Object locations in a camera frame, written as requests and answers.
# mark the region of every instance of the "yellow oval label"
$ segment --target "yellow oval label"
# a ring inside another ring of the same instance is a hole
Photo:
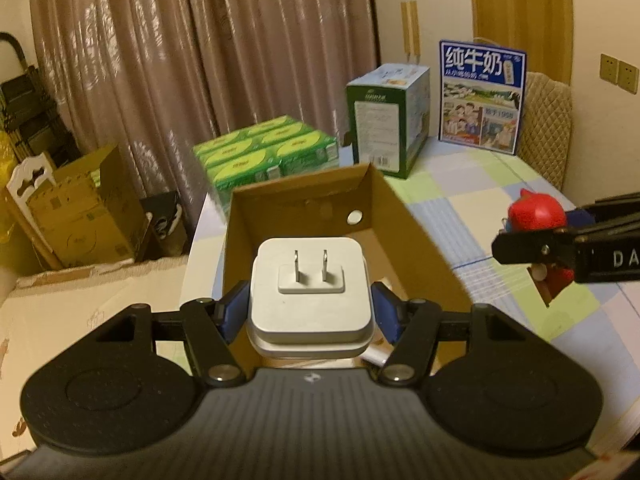
[[[267,150],[260,150],[259,152],[247,153],[246,155],[239,156],[235,160],[225,164],[218,174],[214,177],[214,182],[220,182],[232,176],[236,176],[245,171],[252,170],[258,166],[265,158]]]
[[[229,160],[235,156],[241,155],[251,146],[251,139],[241,140],[240,142],[236,142],[230,146],[225,146],[224,148],[220,148],[215,152],[211,153],[207,157],[205,161],[205,166],[213,166],[216,164],[221,164],[225,160]]]
[[[288,140],[282,146],[278,148],[278,156],[289,155],[289,153],[299,152],[309,146],[313,146],[320,140],[320,132],[311,132],[294,139]]]
[[[277,130],[273,130],[268,134],[264,134],[264,137],[260,141],[261,144],[275,144],[281,140],[289,139],[290,136],[295,135],[302,129],[302,123],[292,124],[291,126],[283,126]]]
[[[218,137],[217,139],[210,140],[209,142],[206,142],[203,146],[197,147],[196,155],[210,152],[211,150],[216,150],[221,146],[230,144],[238,138],[238,135],[239,135],[239,132],[231,132],[230,134],[223,135],[222,137]]]
[[[249,128],[247,130],[247,134],[249,135],[261,134],[263,132],[266,132],[267,130],[271,130],[272,128],[275,128],[276,126],[280,126],[281,124],[286,123],[287,119],[288,117],[286,115],[283,115],[282,117],[276,117],[275,119],[264,121],[263,123],[256,124],[255,126],[252,126],[251,128]]]

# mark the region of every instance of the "red toy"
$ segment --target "red toy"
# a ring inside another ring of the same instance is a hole
[[[512,231],[555,229],[567,224],[564,210],[555,198],[527,189],[520,190],[520,198],[511,204],[508,215]],[[529,273],[546,304],[574,280],[571,269],[549,264],[533,264]]]

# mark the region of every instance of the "power socket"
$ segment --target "power socket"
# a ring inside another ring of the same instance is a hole
[[[375,328],[367,264],[351,238],[270,238],[251,277],[248,335],[264,356],[355,357]]]
[[[615,57],[600,54],[600,79],[618,84],[618,60]]]
[[[620,61],[618,65],[618,86],[631,94],[638,93],[638,69]]]

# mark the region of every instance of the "metal prong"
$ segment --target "metal prong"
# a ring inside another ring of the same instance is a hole
[[[322,257],[322,281],[323,282],[326,281],[326,262],[327,262],[327,256],[326,256],[326,249],[325,249],[324,256]]]
[[[300,283],[300,268],[298,267],[298,251],[294,252],[293,267],[294,267],[294,272],[296,273],[296,283]]]

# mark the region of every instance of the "white chair back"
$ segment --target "white chair back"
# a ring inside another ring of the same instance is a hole
[[[28,156],[18,166],[14,168],[11,179],[6,185],[7,191],[20,208],[20,211],[38,234],[42,243],[53,252],[47,243],[40,228],[36,224],[33,215],[27,206],[27,200],[45,181],[49,180],[54,186],[56,181],[53,178],[53,168],[44,153],[37,156]]]

